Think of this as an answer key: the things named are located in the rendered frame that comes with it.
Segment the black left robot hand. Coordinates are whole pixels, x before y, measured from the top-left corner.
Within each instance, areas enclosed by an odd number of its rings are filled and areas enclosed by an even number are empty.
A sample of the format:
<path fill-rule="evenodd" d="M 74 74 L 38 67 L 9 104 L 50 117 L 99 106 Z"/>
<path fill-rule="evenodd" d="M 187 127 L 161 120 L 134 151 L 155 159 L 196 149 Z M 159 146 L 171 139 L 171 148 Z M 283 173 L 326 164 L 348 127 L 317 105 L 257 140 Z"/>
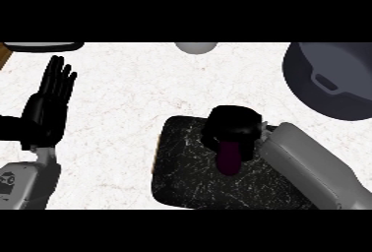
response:
<path fill-rule="evenodd" d="M 75 78 L 77 73 L 71 65 L 63 64 L 63 57 L 53 55 L 22 116 L 0 115 L 0 141 L 18 141 L 24 151 L 55 147 L 63 136 Z"/>

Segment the dark grey pot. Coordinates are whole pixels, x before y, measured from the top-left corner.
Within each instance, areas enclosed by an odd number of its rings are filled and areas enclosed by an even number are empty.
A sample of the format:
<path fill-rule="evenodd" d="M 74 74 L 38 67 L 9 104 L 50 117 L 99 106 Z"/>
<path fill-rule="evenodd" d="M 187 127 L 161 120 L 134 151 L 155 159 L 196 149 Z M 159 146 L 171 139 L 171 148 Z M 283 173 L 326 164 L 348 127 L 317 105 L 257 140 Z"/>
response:
<path fill-rule="evenodd" d="M 372 118 L 372 42 L 292 42 L 285 82 L 304 105 L 329 118 Z"/>

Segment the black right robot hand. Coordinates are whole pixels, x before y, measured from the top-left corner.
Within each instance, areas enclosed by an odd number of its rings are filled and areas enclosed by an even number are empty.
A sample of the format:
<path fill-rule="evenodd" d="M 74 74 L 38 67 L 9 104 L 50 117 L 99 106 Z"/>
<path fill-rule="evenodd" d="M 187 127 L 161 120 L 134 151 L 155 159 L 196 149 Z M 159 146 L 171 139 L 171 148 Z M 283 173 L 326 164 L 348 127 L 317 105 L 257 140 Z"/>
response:
<path fill-rule="evenodd" d="M 261 115 L 248 107 L 218 105 L 210 113 L 201 134 L 201 142 L 214 152 L 221 142 L 238 142 L 241 160 L 249 161 L 254 142 L 261 137 Z"/>

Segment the black speckled tray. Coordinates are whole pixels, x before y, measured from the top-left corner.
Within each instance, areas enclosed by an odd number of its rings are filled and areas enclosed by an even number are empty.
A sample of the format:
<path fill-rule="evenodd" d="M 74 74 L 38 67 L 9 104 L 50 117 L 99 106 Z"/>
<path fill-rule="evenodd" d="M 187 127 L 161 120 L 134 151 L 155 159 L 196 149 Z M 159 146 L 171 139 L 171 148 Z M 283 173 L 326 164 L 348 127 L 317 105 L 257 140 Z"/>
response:
<path fill-rule="evenodd" d="M 201 143 L 205 120 L 173 116 L 158 139 L 151 193 L 174 207 L 198 210 L 311 210 L 316 205 L 261 157 L 235 176 L 216 167 L 216 153 Z"/>

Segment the dark purple eggplant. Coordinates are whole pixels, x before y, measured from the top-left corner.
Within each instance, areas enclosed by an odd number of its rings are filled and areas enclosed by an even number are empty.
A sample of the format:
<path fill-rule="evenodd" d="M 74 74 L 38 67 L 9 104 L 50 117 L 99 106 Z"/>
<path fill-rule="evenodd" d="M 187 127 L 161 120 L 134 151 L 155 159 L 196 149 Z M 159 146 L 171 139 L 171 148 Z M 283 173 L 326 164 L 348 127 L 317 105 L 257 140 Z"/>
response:
<path fill-rule="evenodd" d="M 238 142 L 220 141 L 217 151 L 217 169 L 223 175 L 236 175 L 241 169 Z"/>

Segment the brown wooden object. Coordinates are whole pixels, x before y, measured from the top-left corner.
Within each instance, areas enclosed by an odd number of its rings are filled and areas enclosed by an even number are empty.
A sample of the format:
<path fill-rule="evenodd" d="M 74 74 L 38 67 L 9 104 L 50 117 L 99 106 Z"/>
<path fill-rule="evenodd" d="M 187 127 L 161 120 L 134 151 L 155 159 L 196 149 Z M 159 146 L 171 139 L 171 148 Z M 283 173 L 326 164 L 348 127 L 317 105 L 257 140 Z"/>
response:
<path fill-rule="evenodd" d="M 10 55 L 12 55 L 12 51 L 9 50 L 3 42 L 0 42 L 0 70 L 10 58 Z"/>

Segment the grey rounded object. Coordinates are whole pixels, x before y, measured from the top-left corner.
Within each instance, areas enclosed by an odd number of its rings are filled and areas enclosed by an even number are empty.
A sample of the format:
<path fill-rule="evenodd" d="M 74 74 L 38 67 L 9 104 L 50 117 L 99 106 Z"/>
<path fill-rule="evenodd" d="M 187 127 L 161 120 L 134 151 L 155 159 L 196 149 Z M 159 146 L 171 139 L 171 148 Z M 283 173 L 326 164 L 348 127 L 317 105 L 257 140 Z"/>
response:
<path fill-rule="evenodd" d="M 177 42 L 177 48 L 187 54 L 205 54 L 217 46 L 216 42 Z"/>

